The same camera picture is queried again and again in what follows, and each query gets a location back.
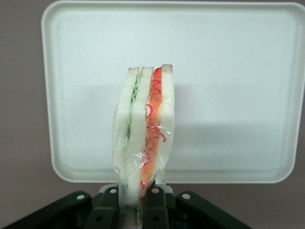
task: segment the sandwich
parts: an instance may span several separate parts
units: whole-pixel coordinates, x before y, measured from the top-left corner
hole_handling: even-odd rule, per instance
[[[130,68],[113,119],[120,206],[139,206],[163,171],[174,131],[173,67]]]

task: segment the white tray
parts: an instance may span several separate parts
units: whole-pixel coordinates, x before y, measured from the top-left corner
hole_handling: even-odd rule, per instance
[[[273,183],[292,171],[304,92],[296,3],[59,1],[42,21],[55,172],[115,182],[112,116],[129,67],[173,65],[167,183]]]

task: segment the plastic wrap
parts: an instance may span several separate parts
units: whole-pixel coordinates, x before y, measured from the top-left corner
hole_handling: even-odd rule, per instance
[[[141,227],[144,195],[166,165],[173,130],[172,66],[165,64],[154,72],[152,67],[130,68],[114,114],[112,149],[120,209],[133,228]]]

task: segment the tomato slice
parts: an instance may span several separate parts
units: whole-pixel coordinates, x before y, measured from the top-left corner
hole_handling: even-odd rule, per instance
[[[160,135],[160,114],[159,107],[162,103],[162,67],[157,68],[151,80],[149,102],[146,107],[149,108],[146,116],[146,142],[144,149],[144,157],[141,168],[141,198],[144,197],[147,186],[153,177],[155,159],[158,153]]]

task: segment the black plastic mount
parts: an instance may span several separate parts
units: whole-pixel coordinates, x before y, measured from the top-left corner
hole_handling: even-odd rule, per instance
[[[94,198],[73,192],[4,229],[115,229],[119,218],[116,185],[101,188]],[[194,192],[177,197],[169,186],[148,188],[142,229],[250,229]]]

